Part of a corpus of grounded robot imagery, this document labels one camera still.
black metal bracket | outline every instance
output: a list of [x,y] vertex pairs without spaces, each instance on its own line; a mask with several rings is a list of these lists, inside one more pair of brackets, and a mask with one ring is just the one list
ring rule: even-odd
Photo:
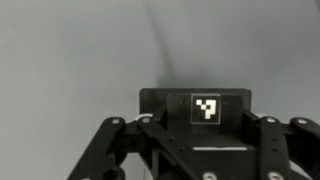
[[[128,124],[119,117],[106,119],[68,180],[124,180],[120,165],[128,153],[139,153],[155,180],[306,180],[290,169],[289,160],[320,180],[320,126],[312,120],[294,118],[287,125],[273,117],[258,118],[239,109],[241,101],[232,92],[246,97],[248,107],[251,93],[237,89],[226,90],[223,97],[228,100],[222,104],[224,124],[193,125],[192,101],[184,101],[185,94],[169,96],[185,91],[224,90],[142,91],[142,112],[154,116]],[[239,126],[228,129],[232,120]]]

white background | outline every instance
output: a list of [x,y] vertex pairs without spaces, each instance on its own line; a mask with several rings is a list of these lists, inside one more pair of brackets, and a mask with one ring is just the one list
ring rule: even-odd
[[319,68],[314,0],[1,0],[0,179],[66,179],[143,87],[248,88],[256,113],[320,123]]

